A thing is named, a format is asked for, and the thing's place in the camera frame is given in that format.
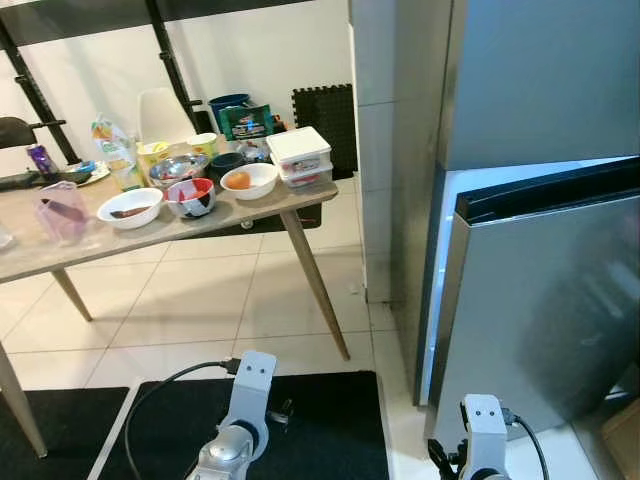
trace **blue can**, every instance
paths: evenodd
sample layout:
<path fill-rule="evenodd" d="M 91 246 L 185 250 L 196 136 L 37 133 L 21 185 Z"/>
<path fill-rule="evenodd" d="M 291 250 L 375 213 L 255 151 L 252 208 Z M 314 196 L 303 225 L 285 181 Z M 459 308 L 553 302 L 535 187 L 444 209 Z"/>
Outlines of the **blue can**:
<path fill-rule="evenodd" d="M 43 175 L 57 173 L 58 166 L 51 161 L 51 157 L 47 153 L 47 149 L 43 145 L 31 145 L 27 147 L 27 153 Z"/>

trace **blue bucket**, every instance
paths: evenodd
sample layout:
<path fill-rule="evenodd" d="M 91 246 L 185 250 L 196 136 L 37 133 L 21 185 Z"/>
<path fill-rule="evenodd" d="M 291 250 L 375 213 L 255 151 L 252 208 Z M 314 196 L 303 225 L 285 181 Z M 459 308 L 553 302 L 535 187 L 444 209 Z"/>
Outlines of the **blue bucket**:
<path fill-rule="evenodd" d="M 213 116 L 216 119 L 218 133 L 222 133 L 222 124 L 220 123 L 220 110 L 227 107 L 250 107 L 251 105 L 252 102 L 251 100 L 249 100 L 249 94 L 247 93 L 223 95 L 222 97 L 216 97 L 209 100 L 209 106 L 211 107 Z"/>

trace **white chair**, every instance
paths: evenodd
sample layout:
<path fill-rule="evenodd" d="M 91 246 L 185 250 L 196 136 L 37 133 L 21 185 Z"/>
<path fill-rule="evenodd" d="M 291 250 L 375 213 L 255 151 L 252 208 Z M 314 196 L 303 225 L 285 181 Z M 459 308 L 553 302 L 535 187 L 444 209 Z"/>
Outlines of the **white chair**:
<path fill-rule="evenodd" d="M 138 95 L 138 131 L 144 144 L 182 143 L 196 134 L 182 105 L 168 88 L 145 90 Z"/>

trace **black cable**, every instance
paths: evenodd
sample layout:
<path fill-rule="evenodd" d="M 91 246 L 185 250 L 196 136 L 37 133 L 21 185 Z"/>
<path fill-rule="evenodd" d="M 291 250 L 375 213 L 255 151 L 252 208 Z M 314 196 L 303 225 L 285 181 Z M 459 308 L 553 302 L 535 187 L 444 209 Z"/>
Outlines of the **black cable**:
<path fill-rule="evenodd" d="M 536 447 L 536 452 L 538 453 L 538 458 L 540 459 L 540 466 L 542 467 L 542 478 L 544 478 L 544 480 L 549 480 L 549 470 L 547 470 L 547 461 L 544 459 L 544 453 L 542 453 L 542 448 L 540 447 L 540 443 L 538 443 L 538 439 L 536 438 L 536 434 L 533 432 L 533 429 L 529 426 L 527 422 L 523 420 L 522 417 L 518 415 L 515 416 L 513 422 L 522 425 L 522 428 L 524 428 L 527 431 L 527 434 L 529 435 L 529 437 L 531 437 L 533 446 Z"/>
<path fill-rule="evenodd" d="M 232 358 L 222 362 L 204 362 L 204 363 L 199 363 L 197 365 L 193 365 L 189 368 L 185 368 L 184 370 L 180 370 L 179 372 L 174 373 L 169 378 L 158 383 L 151 390 L 149 390 L 144 395 L 142 395 L 142 397 L 140 397 L 140 399 L 136 403 L 133 404 L 133 406 L 131 407 L 131 410 L 129 410 L 127 419 L 124 422 L 124 449 L 127 454 L 127 460 L 129 460 L 129 467 L 131 468 L 131 472 L 133 473 L 133 476 L 136 478 L 136 480 L 143 480 L 143 479 L 142 479 L 142 475 L 140 475 L 140 471 L 138 470 L 138 467 L 136 466 L 136 462 L 133 459 L 133 454 L 131 453 L 131 441 L 129 439 L 129 431 L 131 427 L 131 422 L 135 418 L 136 413 L 138 413 L 138 409 L 140 408 L 140 406 L 152 394 L 156 393 L 161 388 L 167 386 L 169 383 L 173 382 L 175 379 L 180 378 L 183 375 L 186 375 L 187 373 L 191 373 L 194 370 L 200 370 L 201 368 L 206 368 L 206 367 L 222 367 L 226 369 L 227 372 L 231 373 L 232 375 L 235 375 L 238 372 L 239 365 L 240 365 L 240 359 L 237 359 L 237 358 Z"/>

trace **metal bowl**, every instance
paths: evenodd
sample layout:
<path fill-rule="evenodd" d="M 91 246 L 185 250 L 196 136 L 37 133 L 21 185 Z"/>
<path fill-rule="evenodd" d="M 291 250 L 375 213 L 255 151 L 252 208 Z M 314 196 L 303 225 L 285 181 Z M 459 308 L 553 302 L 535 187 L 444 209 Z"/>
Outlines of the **metal bowl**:
<path fill-rule="evenodd" d="M 149 178 L 157 187 L 170 187 L 182 180 L 204 177 L 208 163 L 209 158 L 206 155 L 170 157 L 151 167 Z"/>

